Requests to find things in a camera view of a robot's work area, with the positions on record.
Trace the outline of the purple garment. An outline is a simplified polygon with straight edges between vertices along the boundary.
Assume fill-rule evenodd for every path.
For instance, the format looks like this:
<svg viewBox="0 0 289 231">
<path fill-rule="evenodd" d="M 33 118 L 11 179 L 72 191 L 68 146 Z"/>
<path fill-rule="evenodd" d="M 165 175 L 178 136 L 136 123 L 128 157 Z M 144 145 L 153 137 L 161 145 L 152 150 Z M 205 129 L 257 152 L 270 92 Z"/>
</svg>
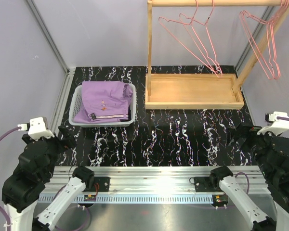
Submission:
<svg viewBox="0 0 289 231">
<path fill-rule="evenodd" d="M 121 81 L 84 81 L 76 123 L 97 124 L 130 119 L 133 90 Z"/>
</svg>

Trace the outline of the pink hanger with purple garment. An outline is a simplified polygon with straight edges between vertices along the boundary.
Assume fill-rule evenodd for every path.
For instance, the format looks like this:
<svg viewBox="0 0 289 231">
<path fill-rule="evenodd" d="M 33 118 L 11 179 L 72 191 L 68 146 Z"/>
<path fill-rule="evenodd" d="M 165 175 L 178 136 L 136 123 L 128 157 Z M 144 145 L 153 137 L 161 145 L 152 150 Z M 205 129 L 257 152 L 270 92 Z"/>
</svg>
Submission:
<svg viewBox="0 0 289 231">
<path fill-rule="evenodd" d="M 200 1 L 198 0 L 195 1 L 195 10 L 191 15 L 187 15 L 186 13 L 179 14 L 179 22 L 195 46 L 191 48 L 184 44 L 183 47 L 215 76 L 222 77 L 223 71 L 217 59 L 217 53 L 209 30 L 209 22 L 214 13 L 215 2 L 213 0 L 209 2 L 210 10 L 207 12 L 205 19 L 202 19 L 198 14 L 200 12 Z"/>
</svg>

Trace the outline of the pink wire hanger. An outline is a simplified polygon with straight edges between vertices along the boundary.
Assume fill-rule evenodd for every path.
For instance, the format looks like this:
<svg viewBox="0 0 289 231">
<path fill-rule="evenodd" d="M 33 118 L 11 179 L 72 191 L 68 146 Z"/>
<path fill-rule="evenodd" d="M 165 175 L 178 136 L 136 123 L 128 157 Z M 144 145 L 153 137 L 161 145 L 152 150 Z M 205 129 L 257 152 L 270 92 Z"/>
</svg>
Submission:
<svg viewBox="0 0 289 231">
<path fill-rule="evenodd" d="M 195 0 L 192 1 L 192 3 L 193 3 L 194 10 L 195 10 Z M 189 47 L 191 47 L 191 48 L 194 48 L 195 46 L 193 45 L 193 43 L 192 43 L 192 41 L 190 39 L 190 36 L 187 34 L 186 30 L 184 29 L 182 24 L 179 22 L 179 14 L 178 14 L 177 18 L 173 18 L 173 19 L 167 18 L 167 17 L 164 17 L 164 16 L 160 16 L 158 18 L 158 22 L 161 25 L 161 27 L 163 29 L 165 29 L 166 32 L 168 32 L 169 35 L 186 51 L 186 49 L 183 47 L 184 44 L 189 46 Z"/>
</svg>

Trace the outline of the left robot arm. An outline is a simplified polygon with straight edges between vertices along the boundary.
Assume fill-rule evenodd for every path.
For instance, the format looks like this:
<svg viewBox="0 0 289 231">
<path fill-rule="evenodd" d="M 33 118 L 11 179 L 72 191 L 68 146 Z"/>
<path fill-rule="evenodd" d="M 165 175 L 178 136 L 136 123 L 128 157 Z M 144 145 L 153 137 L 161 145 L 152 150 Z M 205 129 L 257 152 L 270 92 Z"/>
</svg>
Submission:
<svg viewBox="0 0 289 231">
<path fill-rule="evenodd" d="M 34 131 L 31 126 L 22 136 L 26 146 L 18 157 L 16 169 L 2 188 L 6 230 L 52 231 L 77 195 L 93 189 L 94 172 L 86 167 L 77 167 L 51 204 L 36 217 L 33 216 L 40 194 L 53 177 L 59 154 L 77 145 L 65 127 L 59 126 L 59 131 L 62 139 L 48 130 Z"/>
</svg>

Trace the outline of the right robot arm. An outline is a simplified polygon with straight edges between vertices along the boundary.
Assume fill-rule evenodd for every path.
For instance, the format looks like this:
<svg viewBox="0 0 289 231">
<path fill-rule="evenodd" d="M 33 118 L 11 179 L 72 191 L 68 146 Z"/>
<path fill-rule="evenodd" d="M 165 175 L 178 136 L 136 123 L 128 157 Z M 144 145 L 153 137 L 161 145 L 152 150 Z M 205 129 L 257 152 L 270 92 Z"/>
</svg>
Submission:
<svg viewBox="0 0 289 231">
<path fill-rule="evenodd" d="M 253 155 L 276 205 L 273 220 L 250 199 L 226 166 L 210 172 L 209 185 L 223 191 L 239 210 L 252 231 L 289 231 L 289 138 L 273 126 L 240 124 L 228 132 L 228 144 L 245 139 L 241 148 Z"/>
</svg>

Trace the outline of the white plastic basket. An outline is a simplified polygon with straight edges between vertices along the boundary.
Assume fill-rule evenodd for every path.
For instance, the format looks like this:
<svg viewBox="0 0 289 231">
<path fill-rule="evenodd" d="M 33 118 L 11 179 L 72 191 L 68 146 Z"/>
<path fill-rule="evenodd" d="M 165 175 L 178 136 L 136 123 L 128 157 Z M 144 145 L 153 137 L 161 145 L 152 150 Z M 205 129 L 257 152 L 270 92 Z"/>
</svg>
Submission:
<svg viewBox="0 0 289 231">
<path fill-rule="evenodd" d="M 76 114 L 79 112 L 80 103 L 81 103 L 81 85 L 76 87 L 74 94 L 72 96 L 72 102 L 69 109 L 69 118 L 68 121 L 73 126 L 80 126 L 83 128 L 98 128 L 98 127 L 127 127 L 132 122 L 135 121 L 136 117 L 136 89 L 133 84 L 129 84 L 131 89 L 133 90 L 133 97 L 130 104 L 130 119 L 128 121 L 123 122 L 114 122 L 114 123 L 97 123 L 97 124 L 86 124 L 86 123 L 76 123 L 73 121 Z"/>
</svg>

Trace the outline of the black marbled mat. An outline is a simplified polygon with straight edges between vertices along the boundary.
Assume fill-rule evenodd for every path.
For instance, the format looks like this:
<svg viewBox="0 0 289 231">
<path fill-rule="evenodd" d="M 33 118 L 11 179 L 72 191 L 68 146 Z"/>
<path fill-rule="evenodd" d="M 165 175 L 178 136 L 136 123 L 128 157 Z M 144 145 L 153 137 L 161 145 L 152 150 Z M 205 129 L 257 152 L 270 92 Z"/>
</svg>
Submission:
<svg viewBox="0 0 289 231">
<path fill-rule="evenodd" d="M 253 122 L 240 110 L 146 110 L 145 66 L 77 67 L 61 124 L 77 146 L 61 154 L 58 166 L 166 167 L 252 165 L 249 153 L 227 145 L 227 130 Z M 122 81 L 136 87 L 135 121 L 127 127 L 81 128 L 68 121 L 73 93 L 83 81 Z"/>
</svg>

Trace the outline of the wooden clothes rack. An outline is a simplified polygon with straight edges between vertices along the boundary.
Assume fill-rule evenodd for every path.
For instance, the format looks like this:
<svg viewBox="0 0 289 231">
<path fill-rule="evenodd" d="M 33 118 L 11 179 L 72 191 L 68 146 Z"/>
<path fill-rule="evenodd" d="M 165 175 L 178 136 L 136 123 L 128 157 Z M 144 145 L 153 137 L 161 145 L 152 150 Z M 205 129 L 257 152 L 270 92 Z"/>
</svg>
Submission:
<svg viewBox="0 0 289 231">
<path fill-rule="evenodd" d="M 268 21 L 257 18 L 247 11 L 240 13 L 240 20 L 250 37 L 253 54 L 239 76 L 223 74 L 153 74 L 152 73 L 152 11 L 153 7 L 191 7 L 193 0 L 149 0 L 148 14 L 148 73 L 145 82 L 145 107 L 149 109 L 223 109 L 237 110 L 244 106 L 240 89 L 256 63 L 267 65 L 263 58 L 269 49 L 270 62 L 276 62 L 274 33 L 278 31 L 289 14 L 289 0 L 214 0 L 216 6 L 279 6 Z M 267 26 L 267 35 L 256 43 L 245 22 L 245 17 Z"/>
</svg>

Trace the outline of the aluminium rail base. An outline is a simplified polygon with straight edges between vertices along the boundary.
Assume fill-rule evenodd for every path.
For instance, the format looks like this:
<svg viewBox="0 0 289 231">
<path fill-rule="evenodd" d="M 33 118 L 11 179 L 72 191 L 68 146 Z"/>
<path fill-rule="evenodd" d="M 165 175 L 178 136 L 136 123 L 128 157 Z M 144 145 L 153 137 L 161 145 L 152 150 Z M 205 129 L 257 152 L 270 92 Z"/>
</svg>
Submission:
<svg viewBox="0 0 289 231">
<path fill-rule="evenodd" d="M 194 177 L 209 176 L 216 167 L 88 167 L 98 177 L 109 177 L 109 191 L 98 192 L 96 201 L 85 201 L 81 192 L 73 203 L 97 204 L 208 204 L 215 192 L 196 192 Z M 230 166 L 233 174 L 245 173 L 250 182 L 249 196 L 269 194 L 257 166 Z M 67 184 L 69 167 L 55 167 L 54 175 L 38 202 L 51 203 Z"/>
</svg>

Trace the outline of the aluminium corner post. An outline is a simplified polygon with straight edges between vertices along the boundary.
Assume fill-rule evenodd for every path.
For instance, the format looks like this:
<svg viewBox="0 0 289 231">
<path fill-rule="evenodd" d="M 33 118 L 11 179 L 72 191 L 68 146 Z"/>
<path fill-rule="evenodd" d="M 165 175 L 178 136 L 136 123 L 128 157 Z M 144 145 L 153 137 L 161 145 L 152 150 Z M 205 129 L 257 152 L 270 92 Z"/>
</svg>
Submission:
<svg viewBox="0 0 289 231">
<path fill-rule="evenodd" d="M 43 18 L 42 15 L 40 14 L 36 4 L 34 3 L 33 0 L 25 0 L 25 3 L 27 4 L 29 10 L 31 11 L 33 17 L 35 18 L 35 21 L 37 22 L 42 34 L 44 35 L 48 45 L 50 46 L 54 56 L 56 57 L 58 63 L 60 64 L 63 72 L 67 75 L 69 72 L 69 67 L 65 63 L 59 49 L 57 48 Z"/>
</svg>

